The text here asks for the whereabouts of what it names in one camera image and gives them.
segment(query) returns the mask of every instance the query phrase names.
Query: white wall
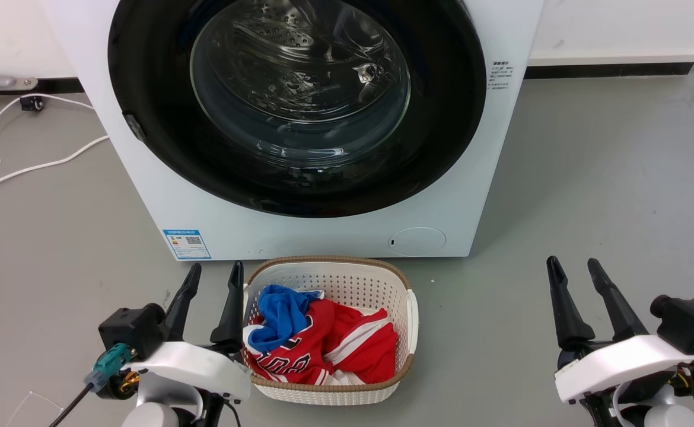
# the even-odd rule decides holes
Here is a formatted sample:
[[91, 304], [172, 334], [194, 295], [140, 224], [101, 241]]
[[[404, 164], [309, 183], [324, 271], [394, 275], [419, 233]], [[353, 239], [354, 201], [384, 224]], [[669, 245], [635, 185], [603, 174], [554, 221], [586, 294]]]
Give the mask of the white wall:
[[[694, 0], [547, 0], [531, 65], [630, 62], [694, 62]], [[0, 0], [0, 74], [75, 75], [40, 0]]]
[[530, 65], [694, 62], [694, 0], [546, 0]]
[[46, 22], [40, 0], [0, 0], [0, 75], [75, 75]]

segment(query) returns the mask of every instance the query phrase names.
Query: blue label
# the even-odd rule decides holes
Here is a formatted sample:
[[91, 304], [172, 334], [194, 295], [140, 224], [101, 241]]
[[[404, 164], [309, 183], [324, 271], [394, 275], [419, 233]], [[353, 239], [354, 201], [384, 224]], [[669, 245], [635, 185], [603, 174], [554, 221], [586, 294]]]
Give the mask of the blue label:
[[199, 230], [163, 230], [163, 233], [177, 259], [211, 259]]

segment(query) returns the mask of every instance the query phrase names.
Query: washing machine door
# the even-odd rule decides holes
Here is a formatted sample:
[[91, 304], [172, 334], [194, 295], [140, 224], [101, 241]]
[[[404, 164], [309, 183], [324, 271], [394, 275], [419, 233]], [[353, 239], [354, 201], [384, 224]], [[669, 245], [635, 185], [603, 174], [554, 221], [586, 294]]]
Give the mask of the washing machine door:
[[122, 0], [112, 86], [188, 181], [274, 214], [394, 205], [458, 160], [485, 103], [453, 0]]

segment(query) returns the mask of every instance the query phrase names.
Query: gray floor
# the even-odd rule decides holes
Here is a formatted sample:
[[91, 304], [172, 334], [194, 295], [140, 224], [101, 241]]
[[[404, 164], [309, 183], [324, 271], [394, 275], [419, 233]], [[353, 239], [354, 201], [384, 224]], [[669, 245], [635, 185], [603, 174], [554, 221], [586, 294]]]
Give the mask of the gray floor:
[[[11, 109], [0, 120], [0, 176], [101, 135], [85, 109]], [[558, 401], [552, 382], [550, 254], [599, 337], [610, 337], [610, 322], [588, 257], [602, 261], [650, 329], [656, 295], [694, 297], [694, 69], [526, 82], [474, 254], [393, 261], [421, 309], [416, 362], [396, 394], [328, 408], [254, 391], [240, 406], [243, 425], [591, 425], [581, 408]], [[167, 301], [187, 267], [171, 258], [109, 143], [1, 184], [0, 426], [29, 391], [66, 405], [100, 354], [98, 323], [119, 307]], [[230, 271], [204, 267], [187, 328], [198, 343], [217, 321]], [[63, 425], [120, 425], [132, 405], [89, 397]], [[11, 427], [44, 427], [54, 415], [31, 395]]]

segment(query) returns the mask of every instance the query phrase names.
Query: circular panel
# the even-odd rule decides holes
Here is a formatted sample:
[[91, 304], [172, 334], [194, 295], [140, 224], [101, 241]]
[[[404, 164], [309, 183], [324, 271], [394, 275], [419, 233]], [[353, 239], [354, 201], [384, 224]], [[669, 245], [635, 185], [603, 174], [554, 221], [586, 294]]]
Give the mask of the circular panel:
[[439, 252], [447, 243], [440, 230], [428, 227], [413, 227], [396, 232], [390, 238], [390, 249], [405, 257], [425, 257]]

